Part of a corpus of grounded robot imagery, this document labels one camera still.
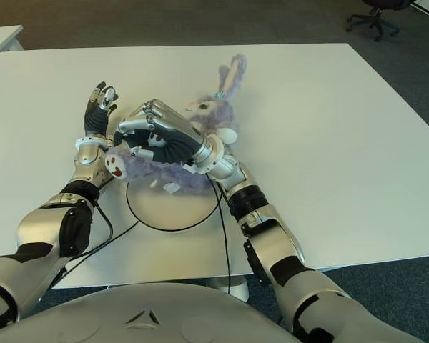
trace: bunny face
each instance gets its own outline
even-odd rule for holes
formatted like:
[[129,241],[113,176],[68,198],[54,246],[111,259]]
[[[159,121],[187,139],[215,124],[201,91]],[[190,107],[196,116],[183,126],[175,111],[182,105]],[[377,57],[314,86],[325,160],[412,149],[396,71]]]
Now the bunny face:
[[191,116],[200,114],[207,116],[217,110],[218,102],[211,96],[203,97],[195,102],[191,102],[186,107],[186,112]]
[[120,155],[110,154],[105,159],[105,167],[117,179],[125,179],[127,177],[126,164]]
[[162,148],[167,145],[166,141],[156,134],[151,133],[148,137],[148,146],[156,146],[158,148]]

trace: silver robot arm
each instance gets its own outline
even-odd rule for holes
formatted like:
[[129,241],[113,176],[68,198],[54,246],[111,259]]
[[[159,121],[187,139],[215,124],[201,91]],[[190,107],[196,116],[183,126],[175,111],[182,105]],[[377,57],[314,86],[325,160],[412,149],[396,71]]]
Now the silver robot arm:
[[89,244],[94,205],[112,177],[104,165],[105,132],[117,95],[105,86],[99,84],[89,99],[73,177],[22,219],[16,253],[0,257],[0,329],[28,314],[65,264]]
[[244,247],[253,272],[261,283],[272,285],[286,325],[300,341],[421,342],[381,322],[323,273],[305,266],[296,238],[251,173],[216,134],[202,136],[159,100],[147,102],[119,125],[125,136],[146,136],[149,131],[165,139],[165,150],[133,146],[133,154],[183,162],[186,169],[206,173],[221,185],[230,213],[246,237]]

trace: plush toy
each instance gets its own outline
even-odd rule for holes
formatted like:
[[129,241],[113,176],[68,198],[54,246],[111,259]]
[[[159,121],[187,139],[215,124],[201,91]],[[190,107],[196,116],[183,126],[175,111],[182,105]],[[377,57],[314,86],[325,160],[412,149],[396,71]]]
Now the plush toy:
[[[245,56],[238,54],[232,58],[230,68],[221,66],[218,92],[204,96],[190,103],[183,115],[204,134],[216,133],[224,143],[233,144],[237,140],[238,125],[229,100],[239,89],[246,69]],[[149,146],[164,146],[162,137],[151,133],[147,139]],[[162,164],[137,158],[130,154],[126,146],[114,146],[105,156],[105,164],[117,179],[132,181],[139,177],[155,175],[169,193],[202,194],[211,189],[205,175],[192,174],[181,164]]]

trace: floor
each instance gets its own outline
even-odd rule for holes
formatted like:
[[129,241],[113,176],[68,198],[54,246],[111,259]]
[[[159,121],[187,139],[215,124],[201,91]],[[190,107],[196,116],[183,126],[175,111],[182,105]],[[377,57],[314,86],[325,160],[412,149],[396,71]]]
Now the floor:
[[[368,11],[361,0],[0,0],[0,26],[23,24],[25,49],[348,42],[429,125],[429,17],[385,12],[402,31],[377,43],[374,29],[345,31],[349,14]],[[429,257],[327,274],[379,318],[429,342]],[[277,319],[270,289],[254,277],[249,285],[251,305]],[[50,291],[36,311],[92,291]]]

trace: robotic hand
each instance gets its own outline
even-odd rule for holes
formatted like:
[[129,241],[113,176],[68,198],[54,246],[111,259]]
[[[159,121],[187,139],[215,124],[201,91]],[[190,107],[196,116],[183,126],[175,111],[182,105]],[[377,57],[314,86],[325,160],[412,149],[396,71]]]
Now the robotic hand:
[[[150,133],[167,145],[146,146]],[[147,102],[119,124],[118,134],[143,138],[142,146],[131,147],[133,154],[182,162],[185,169],[207,173],[222,186],[230,213],[247,237],[244,248],[253,272],[261,283],[272,285],[287,327],[302,342],[421,342],[381,322],[323,273],[304,265],[296,238],[216,134],[203,137],[159,100]]]
[[88,246],[94,206],[112,178],[104,165],[105,132],[117,95],[105,86],[89,98],[69,183],[21,221],[16,253],[0,257],[0,328],[28,314],[65,264]]
[[[87,247],[93,206],[107,180],[104,135],[115,93],[104,86],[100,84],[89,101],[86,136],[77,142],[73,178],[60,194],[24,218],[18,229],[18,251],[0,257],[0,329],[28,313],[64,265]],[[148,146],[150,134],[159,135],[166,144]],[[421,342],[376,319],[328,277],[304,265],[291,231],[216,134],[201,135],[177,112],[152,100],[119,124],[114,140],[115,145],[129,141],[136,156],[184,163],[187,170],[208,174],[221,185],[230,213],[247,238],[244,247],[252,270],[263,284],[273,287],[294,336],[218,291],[143,284],[99,292],[46,311],[33,321],[31,317],[0,330],[0,342],[11,338],[20,342],[170,342],[173,338],[173,342]]]

